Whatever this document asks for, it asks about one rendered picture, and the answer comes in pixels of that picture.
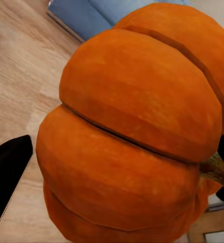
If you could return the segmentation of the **pumpkin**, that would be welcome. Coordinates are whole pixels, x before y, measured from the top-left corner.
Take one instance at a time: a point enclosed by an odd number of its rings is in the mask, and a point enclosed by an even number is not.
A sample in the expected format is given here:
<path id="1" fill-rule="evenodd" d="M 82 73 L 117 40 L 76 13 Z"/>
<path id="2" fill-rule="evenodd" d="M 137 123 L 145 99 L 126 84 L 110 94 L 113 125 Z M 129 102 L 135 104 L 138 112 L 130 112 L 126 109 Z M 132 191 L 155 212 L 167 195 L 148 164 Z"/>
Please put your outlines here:
<path id="1" fill-rule="evenodd" d="M 36 139 L 49 218 L 73 243 L 173 243 L 224 186 L 224 29 L 153 3 L 83 43 Z"/>

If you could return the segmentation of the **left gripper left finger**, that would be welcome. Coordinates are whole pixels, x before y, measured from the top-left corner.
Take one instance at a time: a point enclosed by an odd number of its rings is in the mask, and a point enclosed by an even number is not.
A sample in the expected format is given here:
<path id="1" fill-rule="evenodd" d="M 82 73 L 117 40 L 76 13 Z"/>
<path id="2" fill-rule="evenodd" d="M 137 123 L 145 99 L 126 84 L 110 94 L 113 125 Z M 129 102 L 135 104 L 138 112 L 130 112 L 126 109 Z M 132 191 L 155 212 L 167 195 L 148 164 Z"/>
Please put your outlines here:
<path id="1" fill-rule="evenodd" d="M 33 154 L 30 135 L 0 145 L 0 218 Z"/>

